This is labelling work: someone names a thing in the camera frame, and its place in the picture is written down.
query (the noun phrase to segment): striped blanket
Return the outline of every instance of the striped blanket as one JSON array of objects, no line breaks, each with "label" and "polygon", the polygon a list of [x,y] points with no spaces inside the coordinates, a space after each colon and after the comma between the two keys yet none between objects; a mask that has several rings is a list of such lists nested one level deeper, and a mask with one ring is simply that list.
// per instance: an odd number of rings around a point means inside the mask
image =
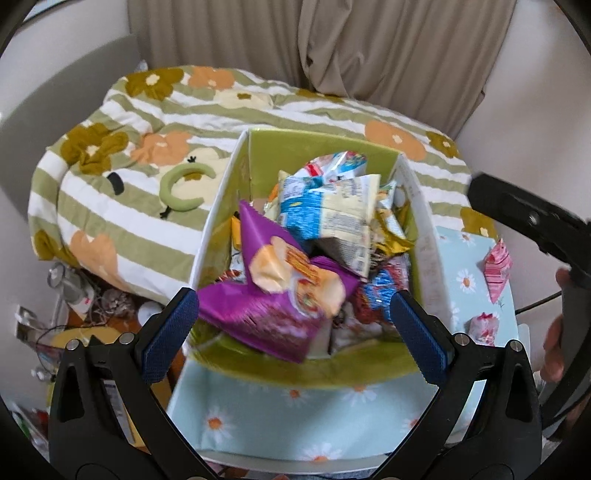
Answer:
[{"label": "striped blanket", "polygon": [[[403,151],[434,223],[464,227],[470,172],[441,132],[368,103],[242,70],[184,66],[121,78],[95,113],[48,148],[33,175],[28,210],[35,253],[163,303],[180,287],[195,287],[205,222],[230,154],[243,130],[261,126]],[[161,199],[161,180],[184,163],[214,174],[183,175],[172,194],[203,203],[171,210]]]}]

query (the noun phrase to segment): beige curtain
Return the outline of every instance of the beige curtain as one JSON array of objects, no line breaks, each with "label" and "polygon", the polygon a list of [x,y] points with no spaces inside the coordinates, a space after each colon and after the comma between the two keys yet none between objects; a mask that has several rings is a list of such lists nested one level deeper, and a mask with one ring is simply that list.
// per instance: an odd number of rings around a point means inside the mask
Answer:
[{"label": "beige curtain", "polygon": [[307,86],[297,46],[301,2],[129,0],[129,24],[152,68],[236,68]]},{"label": "beige curtain", "polygon": [[152,67],[249,70],[385,106],[455,137],[517,0],[128,0]]},{"label": "beige curtain", "polygon": [[303,0],[298,46],[322,93],[387,106],[455,137],[516,0]]}]

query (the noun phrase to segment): human hand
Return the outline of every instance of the human hand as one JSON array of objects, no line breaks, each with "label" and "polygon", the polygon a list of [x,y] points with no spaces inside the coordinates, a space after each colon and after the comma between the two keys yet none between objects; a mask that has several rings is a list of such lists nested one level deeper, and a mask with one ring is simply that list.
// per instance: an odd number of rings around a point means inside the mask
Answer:
[{"label": "human hand", "polygon": [[[556,272],[556,283],[558,283],[560,288],[565,288],[570,282],[569,271],[565,268],[559,268]],[[544,341],[544,366],[540,371],[540,375],[542,380],[546,382],[556,383],[564,376],[564,356],[560,348],[562,318],[561,314],[552,322],[552,325],[550,325],[548,333],[546,334],[546,340]],[[587,402],[589,402],[589,395],[587,395],[587,397],[565,417],[564,427],[567,431],[570,431],[573,427],[574,423],[587,406]]]}]

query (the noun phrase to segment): pink candy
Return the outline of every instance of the pink candy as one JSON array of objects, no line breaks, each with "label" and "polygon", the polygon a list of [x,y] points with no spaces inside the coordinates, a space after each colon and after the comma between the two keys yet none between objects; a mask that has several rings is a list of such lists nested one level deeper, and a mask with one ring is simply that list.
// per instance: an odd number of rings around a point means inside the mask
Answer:
[{"label": "pink candy", "polygon": [[512,266],[513,260],[511,260],[507,247],[501,239],[485,258],[484,278],[492,303],[495,303],[501,296],[509,280],[509,270]]},{"label": "pink candy", "polygon": [[499,329],[499,319],[492,313],[482,313],[470,320],[468,335],[481,345],[495,346],[495,337]]}]

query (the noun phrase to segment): blue gripper pad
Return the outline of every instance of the blue gripper pad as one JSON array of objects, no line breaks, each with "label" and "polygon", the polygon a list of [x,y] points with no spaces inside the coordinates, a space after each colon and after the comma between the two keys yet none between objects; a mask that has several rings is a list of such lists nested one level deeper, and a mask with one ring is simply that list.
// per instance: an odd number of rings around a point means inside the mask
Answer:
[{"label": "blue gripper pad", "polygon": [[199,314],[197,293],[181,288],[164,310],[152,315],[139,332],[136,362],[147,384],[160,382]]},{"label": "blue gripper pad", "polygon": [[427,383],[441,387],[454,355],[452,343],[442,330],[447,330],[445,326],[428,315],[406,290],[392,296],[390,314]]}]

